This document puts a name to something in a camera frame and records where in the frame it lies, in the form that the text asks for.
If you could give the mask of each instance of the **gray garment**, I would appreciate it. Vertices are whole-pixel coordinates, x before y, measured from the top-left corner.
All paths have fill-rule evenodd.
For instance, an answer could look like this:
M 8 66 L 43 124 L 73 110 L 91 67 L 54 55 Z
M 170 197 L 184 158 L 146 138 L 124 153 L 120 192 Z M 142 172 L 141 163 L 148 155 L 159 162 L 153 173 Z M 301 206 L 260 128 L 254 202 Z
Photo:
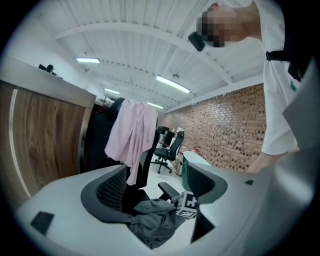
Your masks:
M 128 228 L 150 249 L 163 245 L 186 221 L 176 215 L 177 207 L 173 203 L 162 199 L 142 201 L 134 210 L 139 214 L 131 219 Z

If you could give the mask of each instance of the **red brick wall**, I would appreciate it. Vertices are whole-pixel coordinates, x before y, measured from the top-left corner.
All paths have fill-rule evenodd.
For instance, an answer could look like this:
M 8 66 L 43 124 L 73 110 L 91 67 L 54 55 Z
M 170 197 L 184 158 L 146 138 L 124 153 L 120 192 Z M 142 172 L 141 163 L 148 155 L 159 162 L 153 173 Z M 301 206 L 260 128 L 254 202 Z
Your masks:
M 183 146 L 198 148 L 211 165 L 244 172 L 260 154 L 266 131 L 263 84 L 170 112 L 158 124 L 184 128 Z

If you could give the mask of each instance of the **white ceiling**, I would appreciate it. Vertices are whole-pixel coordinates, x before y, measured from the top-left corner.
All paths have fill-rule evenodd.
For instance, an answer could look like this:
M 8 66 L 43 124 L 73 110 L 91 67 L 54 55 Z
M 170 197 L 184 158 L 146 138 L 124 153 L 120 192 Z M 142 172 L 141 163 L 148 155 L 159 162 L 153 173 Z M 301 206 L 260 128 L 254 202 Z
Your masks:
M 239 7 L 251 1 L 219 2 Z M 212 3 L 50 0 L 37 18 L 73 58 L 100 59 L 100 64 L 79 65 L 102 88 L 120 92 L 109 96 L 151 102 L 169 110 L 263 71 L 264 54 L 259 43 L 250 38 L 228 48 L 195 51 L 188 35 L 195 30 L 196 18 Z M 177 72 L 180 78 L 173 78 Z M 156 75 L 191 92 L 158 82 Z

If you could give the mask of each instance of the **person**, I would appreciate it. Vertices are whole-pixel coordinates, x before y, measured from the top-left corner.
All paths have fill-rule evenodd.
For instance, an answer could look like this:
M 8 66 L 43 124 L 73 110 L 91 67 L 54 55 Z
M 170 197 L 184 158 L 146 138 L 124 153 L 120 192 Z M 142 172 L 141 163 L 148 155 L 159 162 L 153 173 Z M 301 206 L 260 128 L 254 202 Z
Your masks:
M 226 47 L 251 37 L 260 42 L 265 53 L 284 49 L 284 16 L 273 0 L 253 0 L 242 8 L 215 3 L 198 19 L 197 31 L 214 47 Z M 258 173 L 297 149 L 297 141 L 283 116 L 300 89 L 300 82 L 288 73 L 289 64 L 279 60 L 264 62 L 266 131 L 261 153 L 248 168 L 249 173 Z

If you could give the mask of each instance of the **pink shirt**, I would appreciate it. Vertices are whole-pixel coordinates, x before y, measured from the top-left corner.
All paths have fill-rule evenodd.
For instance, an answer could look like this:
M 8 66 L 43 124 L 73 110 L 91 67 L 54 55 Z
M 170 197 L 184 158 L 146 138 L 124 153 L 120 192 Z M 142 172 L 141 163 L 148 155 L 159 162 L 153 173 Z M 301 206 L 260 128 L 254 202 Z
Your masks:
M 153 145 L 157 117 L 152 106 L 131 99 L 122 102 L 104 152 L 131 167 L 128 185 L 136 184 L 140 157 Z

